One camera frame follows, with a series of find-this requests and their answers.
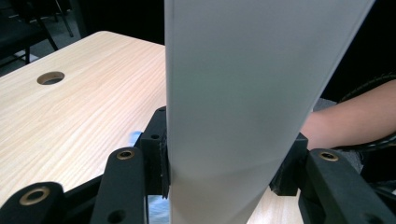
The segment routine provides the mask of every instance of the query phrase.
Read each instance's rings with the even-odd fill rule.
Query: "wood grain surface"
[[[64,79],[40,85],[49,72]],[[100,32],[0,77],[0,204],[36,182],[68,191],[166,105],[164,46]],[[249,224],[302,223],[296,197],[263,195]]]

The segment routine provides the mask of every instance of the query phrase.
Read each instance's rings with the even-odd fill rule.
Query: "light wood tabletop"
[[[164,53],[100,32],[0,77],[0,204],[36,182],[68,191],[101,175],[110,153],[166,105]],[[64,79],[38,83],[51,72]],[[248,223],[302,223],[297,198],[267,190]]]

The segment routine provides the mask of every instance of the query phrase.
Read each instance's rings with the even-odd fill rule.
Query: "person's arm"
[[[313,112],[301,129],[308,149],[353,146],[396,132],[396,80]]]

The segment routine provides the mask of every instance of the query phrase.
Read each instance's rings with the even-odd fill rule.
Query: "brass insert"
[[[20,198],[21,205],[32,205],[39,203],[50,195],[50,189],[47,187],[39,187],[29,190]]]
[[[320,152],[319,156],[326,161],[338,161],[338,157],[330,152]]]
[[[134,151],[127,149],[127,150],[123,150],[122,152],[119,152],[117,154],[117,159],[124,161],[131,159],[133,156],[134,156]]]

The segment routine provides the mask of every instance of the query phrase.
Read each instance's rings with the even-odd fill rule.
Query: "round grommet hole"
[[[134,151],[123,150],[122,152],[119,152],[117,154],[117,159],[124,161],[124,160],[131,159],[133,156],[134,156]]]
[[[47,187],[40,187],[29,190],[20,198],[21,205],[32,205],[39,203],[50,195],[50,189]]]
[[[365,223],[370,223],[370,224],[382,224],[382,223],[384,223],[384,221],[380,217],[377,217],[377,216],[375,216],[373,214],[363,213],[362,217],[366,221]]]
[[[338,157],[330,152],[320,152],[319,156],[326,161],[338,161]]]
[[[123,210],[117,210],[108,215],[107,221],[109,223],[121,223],[125,219],[125,217],[126,215]]]
[[[40,85],[52,85],[64,80],[64,73],[49,72],[37,78],[37,83]]]

